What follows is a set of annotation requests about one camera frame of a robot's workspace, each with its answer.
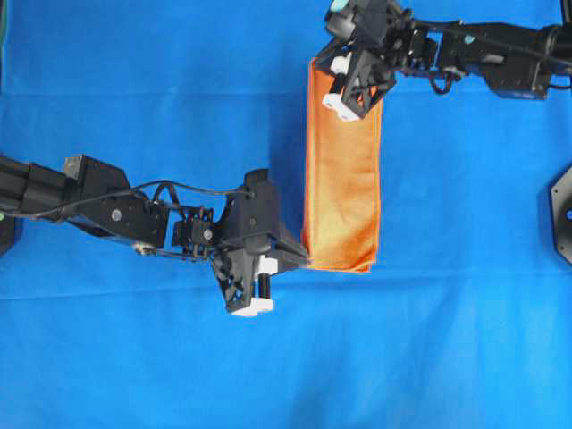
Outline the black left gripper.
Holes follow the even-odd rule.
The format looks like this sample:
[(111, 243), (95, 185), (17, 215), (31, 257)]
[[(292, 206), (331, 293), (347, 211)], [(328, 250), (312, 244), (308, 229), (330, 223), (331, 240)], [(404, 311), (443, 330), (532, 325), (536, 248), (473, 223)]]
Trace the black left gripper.
[(244, 181), (226, 197), (223, 213), (192, 207), (173, 227), (172, 245), (208, 261), (227, 312), (257, 316), (273, 311), (271, 275), (309, 265), (307, 250), (288, 232), (280, 237), (280, 208), (259, 210), (246, 201)]

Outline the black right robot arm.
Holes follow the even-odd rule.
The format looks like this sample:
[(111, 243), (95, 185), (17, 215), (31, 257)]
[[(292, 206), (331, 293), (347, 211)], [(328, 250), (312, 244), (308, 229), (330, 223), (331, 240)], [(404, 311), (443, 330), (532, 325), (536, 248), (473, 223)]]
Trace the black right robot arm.
[(562, 23), (530, 29), (503, 22), (423, 21), (396, 1), (334, 1), (330, 42), (315, 68), (333, 78), (323, 98), (343, 121), (364, 119), (397, 74), (426, 79), (437, 95), (474, 74), (499, 97), (544, 100), (555, 76), (571, 75), (571, 3)]

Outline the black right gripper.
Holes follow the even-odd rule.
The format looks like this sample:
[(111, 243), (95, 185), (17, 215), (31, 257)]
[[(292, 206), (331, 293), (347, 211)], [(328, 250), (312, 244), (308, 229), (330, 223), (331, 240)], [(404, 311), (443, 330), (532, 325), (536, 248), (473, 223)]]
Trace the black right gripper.
[(365, 39), (329, 42), (313, 59), (314, 70), (343, 78), (341, 93), (325, 94), (323, 106), (344, 122), (363, 119), (395, 86), (398, 73), (426, 79), (434, 91), (441, 90), (433, 25), (415, 19), (395, 1), (370, 1), (365, 24)]

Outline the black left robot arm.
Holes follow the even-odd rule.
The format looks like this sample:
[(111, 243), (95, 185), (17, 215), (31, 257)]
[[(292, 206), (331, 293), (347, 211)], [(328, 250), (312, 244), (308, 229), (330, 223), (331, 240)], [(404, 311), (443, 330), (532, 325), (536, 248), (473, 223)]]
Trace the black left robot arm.
[(223, 213), (185, 206), (180, 183), (154, 181), (152, 196), (131, 186), (124, 170), (81, 155), (63, 172), (1, 159), (1, 251), (18, 237), (20, 219), (70, 223), (85, 233), (130, 246), (141, 256), (208, 262), (225, 309), (238, 316), (271, 312), (271, 279), (306, 267), (307, 250), (281, 219), (277, 187), (266, 169), (247, 172), (236, 189), (223, 190)]

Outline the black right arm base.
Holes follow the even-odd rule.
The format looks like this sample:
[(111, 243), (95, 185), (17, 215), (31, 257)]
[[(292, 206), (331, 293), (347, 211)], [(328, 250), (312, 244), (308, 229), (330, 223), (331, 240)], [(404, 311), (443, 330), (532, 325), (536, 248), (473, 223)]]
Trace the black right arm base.
[(551, 183), (551, 230), (557, 253), (571, 265), (571, 166)]

